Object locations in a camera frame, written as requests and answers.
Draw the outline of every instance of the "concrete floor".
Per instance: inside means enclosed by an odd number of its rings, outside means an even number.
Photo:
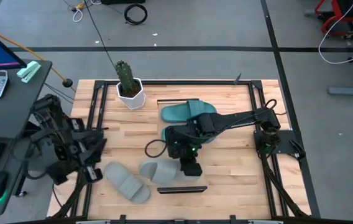
[[[71,4],[78,0],[67,0]],[[323,38],[316,19],[304,17],[317,0],[266,0],[279,47],[317,47]],[[114,61],[131,64],[139,78],[279,79],[275,57],[257,0],[147,0],[149,17],[141,26],[124,23],[115,10],[126,5],[90,7],[108,47],[235,46],[267,47],[270,52],[128,51],[110,52]],[[28,47],[100,47],[87,10],[79,23],[60,0],[7,0],[0,4],[0,33]],[[324,47],[353,48],[333,37]],[[22,58],[33,58],[18,52]],[[39,52],[64,76],[73,79],[116,78],[105,52]],[[326,53],[345,60],[349,53]],[[353,97],[330,96],[329,86],[353,86],[353,64],[330,65],[317,53],[281,52],[282,63],[300,124],[309,169],[323,218],[353,220]],[[47,83],[73,96],[51,73]],[[44,87],[42,95],[50,93]],[[71,104],[63,102],[66,113]],[[0,223],[42,219],[47,213],[51,181],[27,181],[25,198],[12,198]]]

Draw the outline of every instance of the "plant pot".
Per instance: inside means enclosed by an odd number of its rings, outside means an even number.
[[[116,85],[117,94],[119,95],[120,100],[126,105],[130,110],[137,110],[144,106],[145,104],[145,93],[144,87],[142,86],[142,82],[139,78],[134,78],[134,80],[140,85],[140,92],[138,92],[134,97],[125,97],[120,95],[120,87],[121,83]]]

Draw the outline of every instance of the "yellow cable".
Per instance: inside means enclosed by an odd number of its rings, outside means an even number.
[[[25,46],[23,46],[23,45],[17,43],[16,41],[13,41],[13,40],[9,39],[8,37],[5,37],[5,36],[3,36],[3,35],[0,34],[0,38],[4,39],[4,40],[6,40],[6,41],[8,41],[8,42],[10,42],[10,43],[12,43],[12,44],[14,44],[14,45],[20,47],[20,48],[22,48],[23,50],[25,50],[25,51],[27,51],[27,52],[30,52],[32,55],[36,56],[36,57],[37,57],[38,59],[40,59],[40,60],[45,60],[43,57],[41,57],[40,55],[38,55],[37,53],[35,53],[35,52],[32,51],[31,49],[28,49],[27,47],[25,47]],[[65,78],[63,75],[61,75],[61,74],[58,72],[58,70],[54,69],[53,67],[52,67],[51,69],[52,69],[53,72],[55,72],[63,81],[66,81],[66,78]]]

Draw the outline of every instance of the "white cable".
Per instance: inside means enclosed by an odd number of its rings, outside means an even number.
[[[321,51],[320,51],[321,45],[323,44],[324,40],[326,39],[326,37],[328,36],[328,34],[329,34],[330,31],[332,30],[332,28],[334,28],[334,26],[337,25],[337,23],[338,23],[339,21],[341,21],[341,20],[349,13],[349,11],[351,11],[352,8],[353,8],[353,4],[352,4],[352,6],[348,9],[348,11],[347,11],[336,23],[334,23],[334,24],[331,26],[331,28],[327,31],[327,34],[323,37],[323,40],[321,40],[321,42],[320,42],[319,49],[318,49],[318,50],[319,50],[319,54],[320,54],[321,58],[323,58],[323,60],[324,60],[325,62],[327,62],[327,63],[333,64],[333,65],[340,65],[340,64],[343,64],[343,63],[347,63],[347,62],[353,61],[353,58],[352,58],[352,59],[350,59],[350,60],[346,60],[346,61],[343,61],[343,62],[330,62],[330,61],[328,61],[327,59],[324,58],[323,54],[322,54]]]
[[[81,13],[81,17],[80,17],[78,20],[76,20],[76,15],[77,15],[78,13]],[[79,21],[81,21],[82,19],[83,19],[83,12],[82,12],[81,10],[79,10],[79,9],[76,9],[75,15],[73,16],[73,22],[79,22]]]
[[[96,1],[96,0],[91,0],[91,3],[94,4],[94,5],[100,5],[100,4],[102,4],[102,2],[94,3],[95,1]]]

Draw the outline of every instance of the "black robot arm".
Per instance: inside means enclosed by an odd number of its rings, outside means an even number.
[[[82,119],[69,118],[62,110],[57,96],[46,95],[37,100],[32,112],[42,130],[30,136],[40,151],[48,174],[54,184],[66,182],[67,175],[76,171],[81,181],[75,186],[69,199],[52,218],[64,217],[86,184],[103,178],[94,165],[101,161],[106,139],[102,129],[86,128]]]
[[[185,175],[200,176],[201,167],[196,163],[201,145],[211,141],[223,131],[259,124],[264,132],[263,141],[268,147],[276,147],[280,142],[277,131],[280,123],[273,109],[259,108],[253,111],[221,115],[202,113],[186,121],[183,126],[169,126],[165,130],[168,155],[180,159]]]

